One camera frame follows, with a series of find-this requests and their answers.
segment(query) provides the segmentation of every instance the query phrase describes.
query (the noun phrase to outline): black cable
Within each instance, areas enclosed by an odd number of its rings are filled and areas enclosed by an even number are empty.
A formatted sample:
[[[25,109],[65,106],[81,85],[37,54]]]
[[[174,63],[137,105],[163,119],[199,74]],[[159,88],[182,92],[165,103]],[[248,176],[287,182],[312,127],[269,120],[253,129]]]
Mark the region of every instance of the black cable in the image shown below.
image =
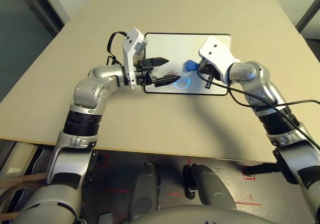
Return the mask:
[[[277,104],[276,106],[296,105],[296,104],[309,103],[309,102],[314,102],[314,103],[320,105],[320,101],[318,101],[318,100],[299,100],[299,101],[288,102],[285,104]]]
[[[247,104],[241,103],[234,97],[234,95],[233,95],[233,93],[231,91],[229,91],[229,94],[231,95],[233,100],[239,105],[242,105],[242,106],[245,106],[245,107],[251,107],[251,108],[261,108],[261,107],[263,107],[263,105],[247,105]],[[288,103],[284,103],[284,104],[275,104],[275,105],[272,105],[272,106],[278,107],[278,106],[297,105],[297,104],[310,103],[310,102],[314,102],[314,103],[320,105],[320,101],[318,101],[318,100],[299,100],[299,101],[293,101],[293,102],[288,102]]]
[[[112,41],[114,40],[114,37],[116,36],[116,34],[121,34],[123,36],[127,36],[126,35],[126,32],[123,32],[123,31],[118,31],[118,32],[114,32],[111,36],[110,36],[110,39],[108,41],[108,45],[107,45],[107,48],[106,50],[108,51],[109,54],[111,54],[111,56],[108,56],[108,59],[107,59],[107,62],[106,62],[106,65],[109,64],[109,59],[112,59],[112,62],[111,64],[114,65],[114,64],[119,64],[119,65],[122,65],[118,60],[116,60],[116,56],[111,53],[111,45],[112,45]]]
[[[235,89],[235,88],[232,88],[230,87],[229,85],[228,86],[224,86],[224,85],[221,85],[221,84],[217,84],[217,83],[214,83],[212,81],[209,81],[207,79],[205,79],[203,76],[201,76],[200,72],[199,72],[199,69],[197,70],[197,74],[199,76],[200,79],[202,79],[203,81],[206,81],[207,83],[209,84],[212,84],[212,85],[216,85],[216,86],[219,86],[221,88],[225,88],[229,91],[229,93],[231,91],[235,91],[235,92],[238,92],[238,93],[241,93],[241,94],[244,94],[244,95],[248,95],[248,96],[251,96],[257,100],[260,100],[261,102],[263,102],[264,104],[266,104],[268,107],[274,109],[282,118],[284,118],[286,121],[288,121],[297,131],[299,131],[309,142],[311,142],[317,149],[320,150],[320,146],[310,137],[308,136],[307,134],[305,134],[302,130],[300,130],[300,128],[294,124],[289,118],[287,118],[284,114],[281,113],[280,110],[278,110],[275,106],[273,106],[272,104],[269,104],[267,101],[265,101],[264,99],[260,98],[259,96],[257,95],[254,95],[254,94],[251,94],[251,93],[248,93],[248,92],[245,92],[245,91],[242,91],[242,90],[238,90],[238,89]],[[250,105],[245,105],[245,104],[242,104],[240,103],[239,101],[237,101],[235,99],[235,97],[233,96],[233,99],[240,105],[242,106],[246,106],[246,107],[251,107]]]

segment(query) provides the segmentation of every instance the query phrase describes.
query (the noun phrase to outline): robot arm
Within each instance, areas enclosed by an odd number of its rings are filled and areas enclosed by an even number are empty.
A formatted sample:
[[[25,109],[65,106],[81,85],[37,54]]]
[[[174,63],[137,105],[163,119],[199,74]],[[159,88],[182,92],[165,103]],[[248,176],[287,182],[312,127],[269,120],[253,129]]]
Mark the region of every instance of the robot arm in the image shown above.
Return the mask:
[[[47,186],[31,197],[15,224],[79,221],[81,189],[91,179],[97,159],[97,152],[92,148],[98,140],[99,123],[109,96],[125,86],[133,89],[137,85],[154,84],[157,87],[180,78],[178,75],[157,78],[152,74],[154,67],[168,62],[163,58],[138,60],[134,64],[134,57],[144,50],[147,41],[135,28],[123,34],[126,37],[122,45],[124,66],[116,61],[113,65],[93,68],[78,83],[47,169]]]
[[[239,83],[245,92],[258,96],[270,105],[286,103],[270,81],[266,67],[254,61],[242,64],[215,37],[208,37],[198,53],[202,57],[198,71],[208,74],[210,81],[215,76],[226,85]],[[300,185],[312,214],[320,221],[319,149],[292,125],[294,123],[310,136],[304,125],[292,114],[289,106],[276,107],[281,115],[259,99],[249,95],[245,95],[245,98],[251,106],[254,106],[253,112],[264,125],[268,139],[276,147],[273,154],[285,178],[292,184]]]

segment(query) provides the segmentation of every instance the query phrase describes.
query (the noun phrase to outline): table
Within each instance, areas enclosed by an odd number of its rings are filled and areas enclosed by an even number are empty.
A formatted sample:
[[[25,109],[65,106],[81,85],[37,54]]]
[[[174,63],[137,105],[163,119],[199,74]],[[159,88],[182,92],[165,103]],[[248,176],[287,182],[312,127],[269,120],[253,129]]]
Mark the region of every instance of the table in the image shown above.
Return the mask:
[[[0,138],[54,144],[76,84],[105,64],[111,33],[132,27],[231,34],[233,55],[266,66],[287,101],[320,98],[319,62],[275,0],[90,0],[1,102]],[[120,61],[122,40],[112,48]],[[292,110],[319,143],[319,107]],[[126,89],[111,96],[99,131],[98,149],[275,161],[259,120],[230,96]]]

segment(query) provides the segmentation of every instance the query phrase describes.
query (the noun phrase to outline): blue object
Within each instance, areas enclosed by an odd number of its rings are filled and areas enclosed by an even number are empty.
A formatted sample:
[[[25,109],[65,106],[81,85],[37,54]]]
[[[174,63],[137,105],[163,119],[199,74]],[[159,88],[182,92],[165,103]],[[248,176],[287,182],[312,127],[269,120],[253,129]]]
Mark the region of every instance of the blue object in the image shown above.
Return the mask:
[[[198,63],[192,60],[188,60],[185,65],[187,71],[192,71],[198,69]]]

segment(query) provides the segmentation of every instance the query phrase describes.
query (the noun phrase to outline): gray floor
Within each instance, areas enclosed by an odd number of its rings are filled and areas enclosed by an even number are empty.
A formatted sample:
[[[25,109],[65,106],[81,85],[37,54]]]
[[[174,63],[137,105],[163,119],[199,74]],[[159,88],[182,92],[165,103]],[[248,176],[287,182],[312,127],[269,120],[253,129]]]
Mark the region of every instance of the gray floor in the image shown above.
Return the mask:
[[[160,172],[160,208],[200,204],[198,196],[194,200],[185,197],[181,175],[185,164],[200,163],[218,174],[239,210],[277,223],[314,223],[300,188],[287,183],[281,173],[248,178],[234,161],[118,151],[99,153],[106,157],[106,163],[95,169],[93,182],[83,193],[81,213],[90,224],[97,223],[99,214],[105,212],[113,213],[115,223],[126,218],[134,179],[145,162],[154,163]]]

